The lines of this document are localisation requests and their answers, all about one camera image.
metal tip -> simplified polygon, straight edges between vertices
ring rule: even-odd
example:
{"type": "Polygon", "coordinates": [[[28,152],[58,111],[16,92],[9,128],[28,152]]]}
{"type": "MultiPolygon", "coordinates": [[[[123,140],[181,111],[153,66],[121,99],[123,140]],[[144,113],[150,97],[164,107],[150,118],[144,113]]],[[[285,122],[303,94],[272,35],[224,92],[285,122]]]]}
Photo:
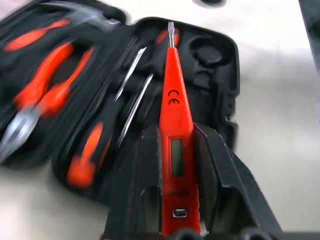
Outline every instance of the metal tip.
{"type": "Polygon", "coordinates": [[[168,23],[169,43],[170,48],[175,47],[175,24],[173,21],[168,23]]]}

white table surface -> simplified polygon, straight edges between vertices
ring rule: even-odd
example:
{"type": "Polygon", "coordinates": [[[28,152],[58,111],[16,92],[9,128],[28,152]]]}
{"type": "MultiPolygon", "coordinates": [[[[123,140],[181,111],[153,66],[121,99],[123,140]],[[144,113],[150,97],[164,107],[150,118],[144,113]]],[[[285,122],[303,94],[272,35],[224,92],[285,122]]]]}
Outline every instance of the white table surface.
{"type": "MultiPolygon", "coordinates": [[[[0,0],[0,17],[26,1],[0,0]]],[[[285,231],[320,230],[320,81],[298,1],[106,0],[131,23],[162,17],[224,33],[239,48],[236,153],[285,231]]],[[[95,240],[108,209],[66,191],[49,166],[0,169],[0,239],[95,240]]]]}

open case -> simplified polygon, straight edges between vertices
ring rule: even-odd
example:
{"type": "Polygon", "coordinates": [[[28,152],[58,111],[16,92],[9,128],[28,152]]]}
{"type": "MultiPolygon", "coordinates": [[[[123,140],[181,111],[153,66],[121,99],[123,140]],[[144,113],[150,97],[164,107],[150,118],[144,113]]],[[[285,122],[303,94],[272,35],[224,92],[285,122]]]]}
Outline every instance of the open case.
{"type": "MultiPolygon", "coordinates": [[[[122,165],[119,155],[129,154],[142,130],[159,123],[169,20],[150,17],[126,25],[126,15],[117,8],[96,0],[70,0],[97,8],[106,18],[121,24],[108,32],[87,23],[77,27],[64,24],[49,28],[63,20],[66,11],[39,5],[44,2],[35,0],[1,22],[1,136],[18,111],[17,95],[33,80],[37,68],[50,53],[66,43],[73,46],[72,53],[52,74],[49,86],[64,82],[72,76],[85,53],[90,52],[90,56],[77,75],[66,103],[54,114],[41,116],[27,142],[2,165],[23,171],[51,160],[53,173],[62,185],[78,195],[108,204],[112,172],[122,165]],[[38,28],[47,28],[42,38],[8,51],[6,46],[13,39],[38,28]],[[115,101],[132,61],[143,48],[132,76],[115,101]],[[133,102],[151,73],[153,78],[122,144],[118,145],[133,102]],[[98,160],[94,178],[82,187],[68,180],[70,165],[74,158],[81,156],[88,137],[100,123],[103,127],[99,144],[92,155],[98,160]],[[111,132],[104,132],[105,129],[111,129],[111,132]]],[[[237,46],[223,34],[182,22],[174,23],[193,121],[215,129],[233,149],[238,127],[231,121],[239,94],[237,46]]]]}

pliers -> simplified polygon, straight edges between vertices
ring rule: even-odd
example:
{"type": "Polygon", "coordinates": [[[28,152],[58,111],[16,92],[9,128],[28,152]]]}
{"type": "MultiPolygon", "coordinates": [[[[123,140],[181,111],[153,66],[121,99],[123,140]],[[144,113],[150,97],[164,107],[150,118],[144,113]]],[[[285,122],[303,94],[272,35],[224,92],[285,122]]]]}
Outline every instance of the pliers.
{"type": "Polygon", "coordinates": [[[32,81],[13,99],[19,111],[9,123],[0,142],[0,163],[27,141],[40,117],[55,115],[64,107],[77,83],[75,80],[84,70],[93,50],[91,48],[83,54],[78,66],[66,81],[54,85],[50,90],[49,83],[54,73],[74,51],[72,42],[61,44],[42,61],[32,81]]]}

